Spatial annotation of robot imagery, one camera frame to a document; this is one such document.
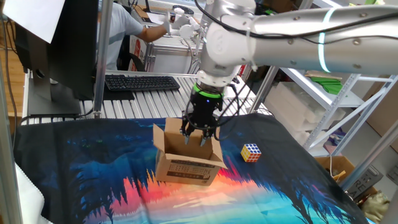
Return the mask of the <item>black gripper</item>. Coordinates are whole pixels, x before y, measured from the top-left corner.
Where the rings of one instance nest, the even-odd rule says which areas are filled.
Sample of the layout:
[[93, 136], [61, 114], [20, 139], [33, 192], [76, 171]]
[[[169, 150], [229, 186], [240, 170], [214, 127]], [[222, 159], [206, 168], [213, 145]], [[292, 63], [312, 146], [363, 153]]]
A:
[[214, 112], [221, 111], [222, 108], [222, 94], [193, 91], [188, 103], [188, 116], [182, 117], [180, 128], [180, 133], [185, 138], [185, 144], [189, 143], [190, 135], [195, 130], [192, 124], [200, 124], [203, 131], [200, 146], [204, 146], [207, 139], [213, 137], [219, 124], [218, 117]]

